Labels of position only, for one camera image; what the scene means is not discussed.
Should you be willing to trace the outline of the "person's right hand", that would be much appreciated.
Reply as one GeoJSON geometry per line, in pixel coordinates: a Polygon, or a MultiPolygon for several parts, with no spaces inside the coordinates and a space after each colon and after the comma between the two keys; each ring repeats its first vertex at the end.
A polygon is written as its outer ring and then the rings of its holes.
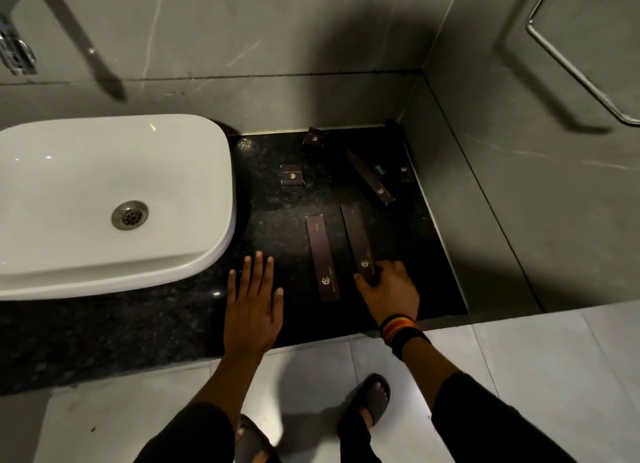
{"type": "Polygon", "coordinates": [[[384,319],[393,314],[404,314],[417,319],[420,297],[400,261],[381,260],[377,262],[380,279],[375,287],[376,296],[368,311],[378,327],[384,319]]]}

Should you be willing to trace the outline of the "person's left hand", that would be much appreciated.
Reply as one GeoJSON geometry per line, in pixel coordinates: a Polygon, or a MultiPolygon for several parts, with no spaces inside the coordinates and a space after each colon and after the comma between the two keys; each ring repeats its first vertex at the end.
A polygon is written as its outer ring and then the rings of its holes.
{"type": "Polygon", "coordinates": [[[283,326],[283,318],[271,317],[274,288],[275,260],[264,255],[264,275],[260,294],[250,296],[254,256],[246,256],[240,271],[236,271],[237,299],[227,305],[223,330],[226,352],[238,348],[272,349],[283,326]]]}

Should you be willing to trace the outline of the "long brown box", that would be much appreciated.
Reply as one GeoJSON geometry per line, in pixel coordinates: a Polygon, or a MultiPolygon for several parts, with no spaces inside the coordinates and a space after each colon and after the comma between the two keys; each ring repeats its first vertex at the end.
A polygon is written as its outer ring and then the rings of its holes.
{"type": "Polygon", "coordinates": [[[369,285],[376,286],[379,276],[376,271],[376,261],[361,208],[358,204],[341,204],[340,209],[356,272],[369,285]]]}
{"type": "Polygon", "coordinates": [[[376,176],[373,169],[355,152],[349,148],[344,149],[344,154],[349,160],[350,164],[354,166],[359,175],[362,176],[364,182],[372,189],[373,193],[383,203],[388,206],[396,201],[395,196],[389,192],[388,188],[382,184],[379,178],[376,176]]]}
{"type": "Polygon", "coordinates": [[[338,302],[341,297],[324,216],[306,216],[305,223],[321,300],[338,302]]]}

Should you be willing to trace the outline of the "person's right forearm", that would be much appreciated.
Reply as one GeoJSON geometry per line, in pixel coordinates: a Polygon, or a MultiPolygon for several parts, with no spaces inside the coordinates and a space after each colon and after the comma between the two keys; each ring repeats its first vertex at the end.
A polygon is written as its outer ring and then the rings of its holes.
{"type": "Polygon", "coordinates": [[[436,397],[443,384],[462,371],[436,347],[424,340],[410,341],[403,351],[403,362],[412,374],[430,412],[435,411],[436,397]]]}

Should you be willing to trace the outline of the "person's left forearm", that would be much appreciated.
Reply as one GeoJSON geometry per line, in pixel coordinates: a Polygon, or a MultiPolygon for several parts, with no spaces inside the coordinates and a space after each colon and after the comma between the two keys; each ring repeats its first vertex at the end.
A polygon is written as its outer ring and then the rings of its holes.
{"type": "Polygon", "coordinates": [[[206,403],[219,408],[236,430],[245,397],[265,353],[263,348],[226,352],[211,378],[188,405],[206,403]]]}

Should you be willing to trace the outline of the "striped wristband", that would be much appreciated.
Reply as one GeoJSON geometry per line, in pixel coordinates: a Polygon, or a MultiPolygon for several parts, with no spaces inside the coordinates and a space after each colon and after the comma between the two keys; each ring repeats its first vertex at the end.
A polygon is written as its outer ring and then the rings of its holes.
{"type": "Polygon", "coordinates": [[[395,335],[403,329],[418,330],[419,328],[411,317],[404,314],[393,314],[380,324],[380,335],[385,344],[390,346],[395,335]]]}

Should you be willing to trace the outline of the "black wristband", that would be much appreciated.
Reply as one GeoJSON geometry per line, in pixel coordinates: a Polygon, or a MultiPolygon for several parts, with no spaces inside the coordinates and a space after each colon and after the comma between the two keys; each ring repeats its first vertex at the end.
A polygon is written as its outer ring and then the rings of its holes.
{"type": "Polygon", "coordinates": [[[429,338],[417,327],[401,327],[389,333],[385,338],[385,344],[391,348],[392,353],[398,360],[403,360],[404,347],[414,339],[421,339],[431,344],[429,338]]]}

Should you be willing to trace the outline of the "dark right slipper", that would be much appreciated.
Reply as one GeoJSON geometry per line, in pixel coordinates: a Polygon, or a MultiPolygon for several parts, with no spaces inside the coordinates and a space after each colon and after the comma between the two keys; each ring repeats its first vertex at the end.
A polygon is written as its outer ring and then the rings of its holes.
{"type": "Polygon", "coordinates": [[[370,374],[359,385],[356,393],[341,416],[338,436],[348,440],[371,439],[371,429],[387,410],[390,386],[386,378],[377,373],[370,374]]]}

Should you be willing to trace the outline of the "dark slipper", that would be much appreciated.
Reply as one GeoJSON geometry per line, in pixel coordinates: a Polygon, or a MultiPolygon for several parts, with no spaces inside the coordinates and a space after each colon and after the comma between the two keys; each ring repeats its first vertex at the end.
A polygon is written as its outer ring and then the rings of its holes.
{"type": "Polygon", "coordinates": [[[377,373],[370,374],[359,385],[356,393],[341,416],[338,436],[348,440],[371,439],[371,429],[387,410],[390,386],[386,378],[377,373]]]}
{"type": "Polygon", "coordinates": [[[234,463],[282,463],[269,438],[244,414],[236,431],[234,463]]]}

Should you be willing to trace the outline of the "metal sink drain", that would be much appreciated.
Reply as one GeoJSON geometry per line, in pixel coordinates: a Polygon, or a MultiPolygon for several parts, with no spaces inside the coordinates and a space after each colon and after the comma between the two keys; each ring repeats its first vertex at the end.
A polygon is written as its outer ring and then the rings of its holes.
{"type": "Polygon", "coordinates": [[[131,231],[142,226],[147,218],[147,205],[139,200],[130,200],[114,209],[111,214],[111,224],[117,230],[131,231]]]}

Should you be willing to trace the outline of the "dark left slipper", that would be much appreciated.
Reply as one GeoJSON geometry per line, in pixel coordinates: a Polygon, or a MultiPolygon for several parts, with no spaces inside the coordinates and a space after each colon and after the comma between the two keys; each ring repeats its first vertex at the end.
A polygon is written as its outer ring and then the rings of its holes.
{"type": "Polygon", "coordinates": [[[269,438],[244,414],[236,431],[234,463],[282,463],[269,438]]]}

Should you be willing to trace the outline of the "black left sleeve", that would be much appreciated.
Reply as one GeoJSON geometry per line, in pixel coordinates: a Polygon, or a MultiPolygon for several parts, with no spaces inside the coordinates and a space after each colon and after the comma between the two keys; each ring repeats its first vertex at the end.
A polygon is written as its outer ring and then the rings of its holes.
{"type": "Polygon", "coordinates": [[[234,463],[235,428],[220,408],[188,405],[151,438],[133,463],[234,463]]]}

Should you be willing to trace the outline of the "black sleeve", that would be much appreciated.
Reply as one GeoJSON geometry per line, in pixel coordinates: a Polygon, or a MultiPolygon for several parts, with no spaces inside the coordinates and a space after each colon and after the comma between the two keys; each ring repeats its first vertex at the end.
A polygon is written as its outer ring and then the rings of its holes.
{"type": "Polygon", "coordinates": [[[431,420],[455,463],[577,463],[466,373],[444,381],[431,420]]]}
{"type": "Polygon", "coordinates": [[[151,438],[133,463],[234,463],[235,428],[220,408],[188,405],[151,438]]]}

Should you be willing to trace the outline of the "black right sleeve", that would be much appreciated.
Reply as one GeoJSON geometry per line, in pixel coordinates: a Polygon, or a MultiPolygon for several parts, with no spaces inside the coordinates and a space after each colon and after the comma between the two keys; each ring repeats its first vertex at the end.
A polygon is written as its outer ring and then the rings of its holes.
{"type": "Polygon", "coordinates": [[[444,381],[431,420],[455,463],[577,463],[466,373],[444,381]]]}

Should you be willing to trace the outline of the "white ceramic sink basin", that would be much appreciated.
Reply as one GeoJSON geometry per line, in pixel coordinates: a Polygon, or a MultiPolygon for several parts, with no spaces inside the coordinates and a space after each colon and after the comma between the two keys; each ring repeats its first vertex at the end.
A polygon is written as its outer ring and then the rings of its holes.
{"type": "Polygon", "coordinates": [[[117,293],[213,265],[236,229],[227,137],[190,114],[44,120],[0,131],[0,302],[117,293]],[[121,231],[120,204],[146,222],[121,231]]]}

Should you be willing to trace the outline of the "chrome faucet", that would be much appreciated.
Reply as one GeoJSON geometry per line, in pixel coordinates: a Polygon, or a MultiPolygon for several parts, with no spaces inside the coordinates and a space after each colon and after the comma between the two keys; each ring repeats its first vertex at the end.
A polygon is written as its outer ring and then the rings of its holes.
{"type": "Polygon", "coordinates": [[[12,20],[19,0],[0,0],[0,60],[14,76],[34,75],[36,57],[12,20]]]}

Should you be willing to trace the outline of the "chrome towel rail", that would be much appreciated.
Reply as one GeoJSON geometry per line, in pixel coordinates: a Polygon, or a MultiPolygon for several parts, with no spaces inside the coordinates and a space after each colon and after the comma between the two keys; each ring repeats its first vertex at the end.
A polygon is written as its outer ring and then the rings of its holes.
{"type": "Polygon", "coordinates": [[[596,100],[610,115],[620,124],[627,127],[640,128],[640,119],[629,116],[615,105],[613,100],[590,80],[585,73],[580,71],[556,46],[554,46],[534,25],[537,14],[541,10],[545,0],[537,0],[527,16],[525,30],[528,35],[539,45],[557,64],[559,64],[587,93],[596,100]]]}

